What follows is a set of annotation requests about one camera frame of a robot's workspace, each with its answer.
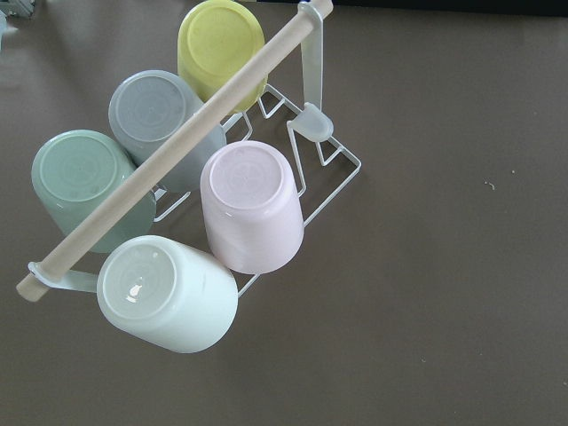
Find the grey plastic cup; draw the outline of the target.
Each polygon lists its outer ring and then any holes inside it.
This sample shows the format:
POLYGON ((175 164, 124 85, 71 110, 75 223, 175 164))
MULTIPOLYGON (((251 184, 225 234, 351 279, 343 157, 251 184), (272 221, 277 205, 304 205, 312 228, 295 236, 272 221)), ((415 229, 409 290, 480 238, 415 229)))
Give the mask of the grey plastic cup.
MULTIPOLYGON (((114 91, 108 121, 117 141, 139 166, 202 106, 201 99, 178 75, 146 70, 128 77, 114 91)), ((218 124, 158 186, 172 193, 197 190, 206 162, 225 145, 225 132, 218 124)))

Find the pink plastic cup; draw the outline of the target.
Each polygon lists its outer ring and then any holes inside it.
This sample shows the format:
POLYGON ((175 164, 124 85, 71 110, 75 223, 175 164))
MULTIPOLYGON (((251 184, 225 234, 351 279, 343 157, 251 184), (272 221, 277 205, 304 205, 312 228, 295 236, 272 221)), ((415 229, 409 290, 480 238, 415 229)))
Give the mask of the pink plastic cup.
POLYGON ((245 140, 222 147, 201 173, 201 205, 213 255, 246 274, 273 272, 300 249, 304 219, 288 160, 245 140))

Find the green plastic cup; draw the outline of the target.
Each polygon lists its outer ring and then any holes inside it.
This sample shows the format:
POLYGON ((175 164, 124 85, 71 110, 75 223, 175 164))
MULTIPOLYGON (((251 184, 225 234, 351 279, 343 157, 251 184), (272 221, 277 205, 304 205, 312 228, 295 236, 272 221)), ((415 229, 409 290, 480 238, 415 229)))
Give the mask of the green plastic cup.
POLYGON ((69 235, 136 167, 120 144, 94 130, 70 130, 43 144, 33 160, 35 193, 69 235))

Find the yellow plastic cup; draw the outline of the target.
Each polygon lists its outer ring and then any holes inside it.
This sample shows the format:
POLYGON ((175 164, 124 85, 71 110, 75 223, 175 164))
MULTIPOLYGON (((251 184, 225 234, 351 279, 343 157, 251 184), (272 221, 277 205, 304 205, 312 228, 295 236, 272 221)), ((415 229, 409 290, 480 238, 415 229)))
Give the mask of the yellow plastic cup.
POLYGON ((264 32, 247 8, 234 1, 203 1, 178 30, 177 73, 207 102, 263 46, 264 32))

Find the white plastic cup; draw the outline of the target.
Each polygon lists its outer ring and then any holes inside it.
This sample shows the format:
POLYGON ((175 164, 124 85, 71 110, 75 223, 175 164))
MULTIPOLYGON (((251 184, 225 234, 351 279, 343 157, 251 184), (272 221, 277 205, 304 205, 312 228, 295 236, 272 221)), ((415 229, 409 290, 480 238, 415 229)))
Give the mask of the white plastic cup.
POLYGON ((157 235, 124 242, 97 282, 99 308, 115 327, 179 353, 217 343, 233 323, 238 288, 212 255, 157 235))

